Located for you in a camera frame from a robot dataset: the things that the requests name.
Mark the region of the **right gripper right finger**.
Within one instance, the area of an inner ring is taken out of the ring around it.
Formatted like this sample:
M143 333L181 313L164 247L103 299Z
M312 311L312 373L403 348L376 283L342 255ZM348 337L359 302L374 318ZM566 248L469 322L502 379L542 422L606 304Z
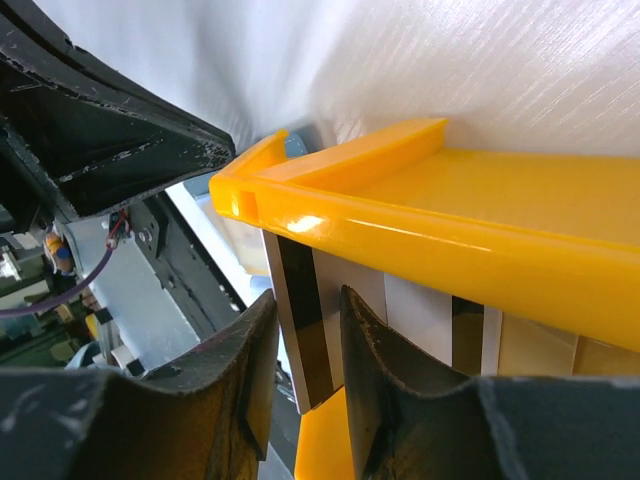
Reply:
M422 351L349 286L340 292L340 325L357 478L527 478L494 380Z

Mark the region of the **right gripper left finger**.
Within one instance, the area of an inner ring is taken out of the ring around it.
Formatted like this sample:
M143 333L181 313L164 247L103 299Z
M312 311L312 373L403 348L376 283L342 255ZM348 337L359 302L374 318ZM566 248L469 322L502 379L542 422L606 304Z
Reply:
M141 381L112 379L102 479L254 479L265 459L278 346L264 292L237 320Z

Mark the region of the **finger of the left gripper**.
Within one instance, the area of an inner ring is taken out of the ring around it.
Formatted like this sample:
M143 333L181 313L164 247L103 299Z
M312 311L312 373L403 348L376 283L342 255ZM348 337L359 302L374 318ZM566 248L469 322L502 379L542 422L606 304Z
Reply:
M104 215L235 155L231 136L75 46L32 1L1 5L1 214Z

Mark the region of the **silver card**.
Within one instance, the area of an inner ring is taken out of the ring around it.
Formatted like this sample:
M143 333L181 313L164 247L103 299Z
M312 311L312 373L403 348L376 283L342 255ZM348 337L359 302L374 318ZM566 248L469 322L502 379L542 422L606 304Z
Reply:
M384 274L262 232L298 411L318 407L343 386L340 292L353 288L387 317Z

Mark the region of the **yellow plastic bin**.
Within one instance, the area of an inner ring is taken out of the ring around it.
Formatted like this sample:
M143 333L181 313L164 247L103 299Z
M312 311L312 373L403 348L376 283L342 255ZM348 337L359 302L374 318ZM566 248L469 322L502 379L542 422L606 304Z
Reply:
M449 147L403 121L290 157L278 132L209 183L229 219L384 274L379 319L452 367L452 298L503 312L498 408L525 479L639 475L639 162ZM301 414L299 479L359 479L343 386Z

